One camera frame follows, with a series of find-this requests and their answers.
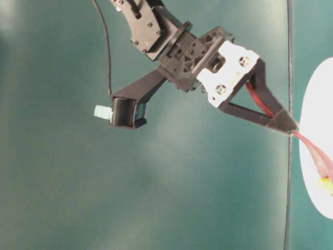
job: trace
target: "green wall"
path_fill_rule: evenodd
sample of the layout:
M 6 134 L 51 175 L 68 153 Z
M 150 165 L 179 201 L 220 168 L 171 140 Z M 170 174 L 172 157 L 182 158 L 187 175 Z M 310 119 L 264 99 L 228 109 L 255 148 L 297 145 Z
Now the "green wall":
M 155 65 L 100 2 L 119 90 Z M 287 107 L 287 2 L 208 2 L 165 0 L 197 36 L 223 26 L 259 53 Z M 254 107 L 245 91 L 237 100 Z M 109 98 L 92 3 L 0 0 L 0 249 L 283 249 L 286 137 L 172 83 L 137 131 L 94 118 L 96 104 Z
M 333 2 L 293 0 L 291 9 L 293 109 L 295 119 L 299 120 L 303 97 L 311 75 L 322 61 L 333 57 Z M 289 246 L 292 250 L 332 249 L 333 221 L 322 216 L 309 198 L 303 182 L 298 147 L 298 142 L 294 141 Z

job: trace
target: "wire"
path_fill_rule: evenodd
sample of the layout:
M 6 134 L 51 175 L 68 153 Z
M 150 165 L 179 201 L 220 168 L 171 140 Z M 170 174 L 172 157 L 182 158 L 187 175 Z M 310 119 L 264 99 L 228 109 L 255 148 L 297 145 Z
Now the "wire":
M 253 101 L 260 107 L 260 109 L 264 111 L 267 116 L 274 117 L 274 113 L 263 103 L 250 82 L 246 83 L 246 88 L 248 89 Z
M 104 19 L 104 16 L 102 14 L 102 11 L 100 10 L 100 7 L 97 3 L 96 0 L 92 0 L 93 1 L 93 4 L 99 14 L 99 17 L 102 21 L 102 24 L 103 24 L 103 28 L 104 28 L 104 34 L 105 34 L 105 39 L 106 39 L 106 50 L 107 50 L 107 56 L 108 56 L 108 68 L 109 68 L 109 95 L 112 94 L 112 90 L 111 90 L 111 51 L 110 51 L 110 41 L 109 41 L 109 32 L 108 32 L 108 27 L 106 25 L 106 22 L 105 22 L 105 19 Z

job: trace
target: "screw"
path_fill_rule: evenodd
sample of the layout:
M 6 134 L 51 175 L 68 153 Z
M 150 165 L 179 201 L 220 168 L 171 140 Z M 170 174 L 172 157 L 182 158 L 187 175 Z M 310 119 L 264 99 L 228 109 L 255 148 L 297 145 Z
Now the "screw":
M 223 95 L 225 92 L 227 91 L 227 87 L 224 86 L 224 85 L 218 85 L 216 87 L 216 92 L 219 94 L 219 95 Z
M 239 64 L 242 66 L 242 67 L 247 67 L 247 66 L 249 66 L 249 64 L 250 64 L 250 58 L 248 58 L 247 56 L 245 56 L 245 57 L 241 57 L 240 59 L 239 59 Z

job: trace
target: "white circular object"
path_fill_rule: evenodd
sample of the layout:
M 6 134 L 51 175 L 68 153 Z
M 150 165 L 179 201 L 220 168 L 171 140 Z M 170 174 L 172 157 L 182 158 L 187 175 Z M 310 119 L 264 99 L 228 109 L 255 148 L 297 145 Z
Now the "white circular object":
M 333 159 L 333 58 L 322 62 L 306 88 L 300 133 Z M 318 211 L 333 219 L 333 197 L 318 187 L 320 176 L 308 149 L 300 142 L 303 178 L 310 199 Z

